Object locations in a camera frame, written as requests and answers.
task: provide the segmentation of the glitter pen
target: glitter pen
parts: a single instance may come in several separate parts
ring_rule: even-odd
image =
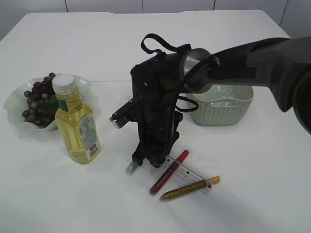
[[[185,194],[195,192],[201,188],[209,187],[210,184],[217,184],[220,182],[220,177],[216,176],[207,180],[198,181],[196,183],[172,190],[170,192],[167,192],[163,194],[159,199],[160,200],[172,200],[174,198],[181,197]]]
[[[177,170],[179,167],[179,164],[181,164],[185,158],[188,156],[189,151],[184,150],[184,152],[181,153],[181,155],[176,159],[175,162],[170,165],[170,167],[163,173],[163,175],[158,179],[158,181],[152,186],[150,189],[151,196],[154,196],[158,193],[158,191],[163,187],[163,185],[169,180],[169,178],[173,175],[173,173]]]

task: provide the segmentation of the light green basket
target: light green basket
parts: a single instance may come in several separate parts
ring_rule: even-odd
[[[251,86],[213,85],[203,94],[186,94],[186,97],[199,104],[199,109],[191,113],[198,124],[234,125],[247,112],[254,92]]]

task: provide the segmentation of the yellow cooking oil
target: yellow cooking oil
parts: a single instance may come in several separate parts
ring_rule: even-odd
[[[56,76],[52,83],[59,103],[55,120],[69,157],[88,164],[100,151],[93,110],[81,101],[72,75]]]

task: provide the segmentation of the bottle label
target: bottle label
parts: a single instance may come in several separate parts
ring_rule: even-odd
[[[93,114],[85,116],[78,125],[86,156],[90,160],[100,150]]]

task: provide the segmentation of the red marker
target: red marker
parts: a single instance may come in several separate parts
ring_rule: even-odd
[[[184,152],[182,152],[182,154],[176,159],[176,161],[182,163],[185,160],[185,158],[188,156],[188,154],[189,154],[189,151],[184,150]],[[169,178],[173,175],[173,173],[177,170],[178,167],[179,167],[179,163],[177,162],[174,162],[172,163],[172,165],[170,165],[170,167],[163,173],[160,179],[158,179],[158,181],[150,189],[149,192],[151,196],[154,196],[155,194],[158,193],[158,191],[163,187],[166,181],[169,180]]]

